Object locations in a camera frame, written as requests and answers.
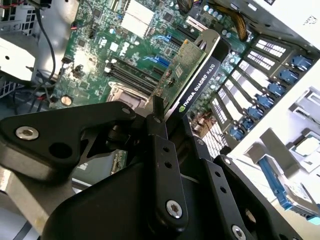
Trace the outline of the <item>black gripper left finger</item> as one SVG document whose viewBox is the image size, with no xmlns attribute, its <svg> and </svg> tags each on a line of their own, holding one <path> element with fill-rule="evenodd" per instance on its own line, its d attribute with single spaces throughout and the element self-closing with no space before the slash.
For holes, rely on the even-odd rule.
<svg viewBox="0 0 320 240">
<path fill-rule="evenodd" d="M 75 168 L 115 150 L 146 163 L 147 213 L 160 226 L 184 226 L 188 212 L 163 100 L 151 110 L 120 101 L 7 117 L 0 122 L 0 189 L 35 227 L 74 192 Z"/>
</svg>

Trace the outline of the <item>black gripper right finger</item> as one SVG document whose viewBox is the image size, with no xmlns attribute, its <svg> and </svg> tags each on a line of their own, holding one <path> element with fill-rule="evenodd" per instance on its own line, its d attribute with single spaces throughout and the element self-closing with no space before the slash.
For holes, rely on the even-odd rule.
<svg viewBox="0 0 320 240">
<path fill-rule="evenodd" d="M 300 240 L 301 236 L 225 155 L 212 158 L 188 118 L 168 120 L 180 173 L 196 181 L 199 220 L 215 240 Z"/>
</svg>

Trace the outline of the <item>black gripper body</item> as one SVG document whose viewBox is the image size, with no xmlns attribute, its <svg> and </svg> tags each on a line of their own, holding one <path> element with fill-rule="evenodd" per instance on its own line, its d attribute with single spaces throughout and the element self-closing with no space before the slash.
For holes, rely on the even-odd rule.
<svg viewBox="0 0 320 240">
<path fill-rule="evenodd" d="M 180 235 L 151 232 L 144 165 L 137 163 L 61 203 L 49 217 L 45 240 L 223 240 L 222 224 L 203 187 L 181 177 L 188 226 Z"/>
</svg>

